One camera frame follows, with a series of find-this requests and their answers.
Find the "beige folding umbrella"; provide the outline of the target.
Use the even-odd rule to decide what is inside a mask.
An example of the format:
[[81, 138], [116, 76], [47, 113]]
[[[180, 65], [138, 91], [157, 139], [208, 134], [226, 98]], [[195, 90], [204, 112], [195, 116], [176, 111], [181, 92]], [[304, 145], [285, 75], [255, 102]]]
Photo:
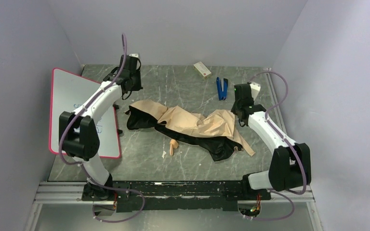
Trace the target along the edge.
[[179, 106], [167, 107], [152, 100], [129, 105], [127, 129], [153, 128], [179, 142], [199, 146], [208, 151], [214, 162], [230, 158], [233, 153], [254, 150], [235, 126], [236, 117], [229, 110], [217, 109], [208, 116], [191, 113]]

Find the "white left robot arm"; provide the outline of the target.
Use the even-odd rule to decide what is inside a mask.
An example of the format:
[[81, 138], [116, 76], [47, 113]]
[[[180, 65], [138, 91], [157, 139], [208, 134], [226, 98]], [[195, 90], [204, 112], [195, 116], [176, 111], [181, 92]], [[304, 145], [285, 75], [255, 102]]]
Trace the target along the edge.
[[59, 116], [59, 151], [73, 158], [67, 165], [78, 165], [85, 172], [85, 193], [91, 198], [105, 200], [115, 194], [111, 174], [105, 169], [100, 156], [97, 124], [116, 101], [127, 99], [141, 85], [141, 60], [137, 53], [122, 55], [119, 66], [113, 68], [95, 93], [73, 112]]

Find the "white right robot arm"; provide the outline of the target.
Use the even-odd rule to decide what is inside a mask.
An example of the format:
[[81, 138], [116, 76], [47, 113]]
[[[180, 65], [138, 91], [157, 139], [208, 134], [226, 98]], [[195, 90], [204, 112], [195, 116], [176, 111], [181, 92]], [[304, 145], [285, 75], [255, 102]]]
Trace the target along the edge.
[[231, 109], [241, 126], [257, 133], [272, 152], [267, 171], [246, 175], [250, 188], [277, 192], [292, 191], [296, 187], [305, 189], [311, 182], [310, 148], [287, 136], [275, 125], [266, 109], [254, 102], [259, 91], [255, 83], [235, 85], [235, 101]]

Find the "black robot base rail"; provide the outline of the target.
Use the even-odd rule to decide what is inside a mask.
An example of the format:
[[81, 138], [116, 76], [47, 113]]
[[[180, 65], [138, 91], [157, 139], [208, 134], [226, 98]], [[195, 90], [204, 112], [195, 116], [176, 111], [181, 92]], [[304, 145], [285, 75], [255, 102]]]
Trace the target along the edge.
[[119, 191], [87, 183], [81, 200], [116, 205], [117, 213], [143, 210], [221, 209], [238, 211], [238, 203], [270, 200], [270, 192], [253, 190], [246, 180], [223, 181], [115, 181]]

